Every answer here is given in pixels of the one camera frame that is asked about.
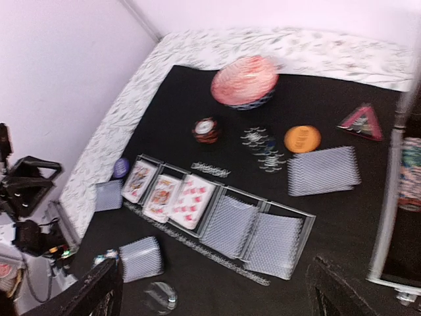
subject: orange poker chip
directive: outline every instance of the orange poker chip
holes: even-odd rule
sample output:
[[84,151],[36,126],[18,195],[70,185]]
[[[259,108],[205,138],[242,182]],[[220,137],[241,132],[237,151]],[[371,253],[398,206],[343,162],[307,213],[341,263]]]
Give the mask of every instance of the orange poker chip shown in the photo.
[[293,153],[308,153],[320,145],[322,139],[317,128],[313,126],[295,126],[288,130],[284,143]]

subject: cable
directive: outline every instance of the cable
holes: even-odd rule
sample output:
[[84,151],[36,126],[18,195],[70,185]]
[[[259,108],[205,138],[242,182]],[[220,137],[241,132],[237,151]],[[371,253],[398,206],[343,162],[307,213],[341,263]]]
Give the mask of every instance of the cable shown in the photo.
[[26,261],[26,258],[25,258],[24,254],[21,251],[20,251],[20,255],[22,257],[22,260],[24,262],[24,266],[25,266],[25,269],[26,269],[26,272],[27,272],[27,276],[28,276],[28,287],[29,287],[29,291],[31,292],[32,297],[35,299],[35,301],[37,301],[38,303],[41,303],[41,304],[49,301],[50,298],[51,298],[51,290],[53,288],[53,268],[52,268],[52,266],[50,265],[51,275],[50,275],[49,281],[48,281],[47,298],[45,300],[41,300],[41,299],[39,299],[36,296],[35,291],[34,291],[34,288],[32,288],[32,283],[31,283],[31,279],[30,279],[28,262]]

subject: glass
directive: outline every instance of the glass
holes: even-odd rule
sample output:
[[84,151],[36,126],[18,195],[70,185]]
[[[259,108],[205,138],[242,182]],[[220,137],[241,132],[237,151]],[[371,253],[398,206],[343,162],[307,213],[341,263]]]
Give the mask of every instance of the glass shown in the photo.
[[164,282],[152,282],[145,290],[146,305],[157,315],[167,315],[177,306],[177,294]]

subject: black felt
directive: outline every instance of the black felt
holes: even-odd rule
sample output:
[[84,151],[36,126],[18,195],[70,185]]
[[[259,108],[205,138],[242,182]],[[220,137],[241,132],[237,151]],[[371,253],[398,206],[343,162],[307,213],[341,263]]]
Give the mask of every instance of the black felt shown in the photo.
[[[157,236],[165,256],[165,274],[124,285],[122,315],[148,315],[144,288],[154,280],[172,285],[179,305],[172,315],[310,315],[305,271],[317,253],[340,264],[364,287],[362,293],[379,315],[403,315],[393,290],[365,281],[380,212],[387,167],[389,135],[399,93],[372,86],[313,76],[281,75],[274,98],[261,108],[239,112],[217,103],[210,93],[215,71],[175,66],[153,98],[123,156],[131,164],[140,153],[191,170],[201,161],[231,171],[205,178],[251,192],[317,216],[300,262],[289,281],[268,276],[261,286],[189,249],[122,208],[96,213],[72,269],[81,276],[95,255],[146,236]],[[371,103],[385,140],[373,142],[335,127],[361,103]],[[207,115],[223,118],[224,134],[214,145],[198,144],[194,123]],[[269,125],[281,151],[291,157],[283,137],[296,125],[313,125],[322,135],[320,149],[355,146],[362,184],[353,191],[289,197],[286,168],[264,174],[239,140],[244,128]]]

